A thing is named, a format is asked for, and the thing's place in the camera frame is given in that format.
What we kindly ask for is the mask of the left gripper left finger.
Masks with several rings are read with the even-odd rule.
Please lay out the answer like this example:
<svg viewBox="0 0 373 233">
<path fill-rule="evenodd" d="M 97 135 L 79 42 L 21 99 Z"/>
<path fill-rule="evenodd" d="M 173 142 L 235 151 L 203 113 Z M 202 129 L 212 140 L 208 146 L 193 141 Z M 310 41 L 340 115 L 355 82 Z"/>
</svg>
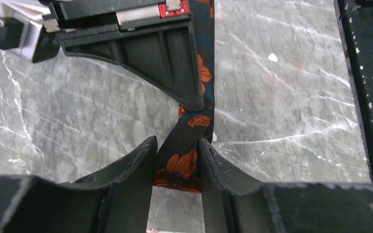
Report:
<svg viewBox="0 0 373 233">
<path fill-rule="evenodd" d="M 72 183 L 0 175 L 0 233 L 143 233 L 157 139 Z"/>
</svg>

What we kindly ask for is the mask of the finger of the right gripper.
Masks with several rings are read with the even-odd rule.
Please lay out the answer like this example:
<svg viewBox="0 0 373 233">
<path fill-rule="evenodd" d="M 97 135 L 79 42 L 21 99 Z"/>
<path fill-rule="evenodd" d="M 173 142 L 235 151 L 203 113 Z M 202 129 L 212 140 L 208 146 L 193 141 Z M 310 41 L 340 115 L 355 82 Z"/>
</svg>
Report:
<svg viewBox="0 0 373 233">
<path fill-rule="evenodd" d="M 66 56 L 123 67 L 190 111 L 204 108 L 195 33 L 191 19 L 167 21 L 132 31 L 105 25 L 58 32 Z"/>
</svg>

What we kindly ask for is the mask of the dark floral necktie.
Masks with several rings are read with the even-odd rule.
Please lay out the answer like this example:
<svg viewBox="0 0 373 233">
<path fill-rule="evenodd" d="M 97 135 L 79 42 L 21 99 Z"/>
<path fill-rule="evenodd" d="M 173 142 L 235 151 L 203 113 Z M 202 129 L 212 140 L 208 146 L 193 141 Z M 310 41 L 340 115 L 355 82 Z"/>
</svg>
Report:
<svg viewBox="0 0 373 233">
<path fill-rule="evenodd" d="M 153 185 L 167 189 L 200 193 L 200 139 L 212 142 L 215 108 L 215 1 L 191 0 L 200 85 L 204 109 L 193 112 L 178 107 L 178 122 L 158 151 L 154 163 Z"/>
</svg>

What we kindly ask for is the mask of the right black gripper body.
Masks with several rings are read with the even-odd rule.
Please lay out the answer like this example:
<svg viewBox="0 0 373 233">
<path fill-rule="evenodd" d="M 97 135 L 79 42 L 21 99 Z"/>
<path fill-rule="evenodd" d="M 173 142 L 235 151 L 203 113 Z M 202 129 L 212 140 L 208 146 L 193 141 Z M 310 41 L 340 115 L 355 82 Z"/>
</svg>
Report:
<svg viewBox="0 0 373 233">
<path fill-rule="evenodd" d="M 182 28 L 193 34 L 187 0 L 41 0 L 45 29 L 57 35 L 138 33 Z"/>
</svg>

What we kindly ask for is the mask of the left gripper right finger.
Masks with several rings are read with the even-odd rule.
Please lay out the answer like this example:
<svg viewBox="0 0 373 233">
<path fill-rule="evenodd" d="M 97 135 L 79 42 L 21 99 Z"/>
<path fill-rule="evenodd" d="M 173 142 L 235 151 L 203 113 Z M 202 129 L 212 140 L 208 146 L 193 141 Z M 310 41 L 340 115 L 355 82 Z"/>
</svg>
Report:
<svg viewBox="0 0 373 233">
<path fill-rule="evenodd" d="M 373 233 L 373 183 L 264 183 L 199 142 L 208 233 Z"/>
</svg>

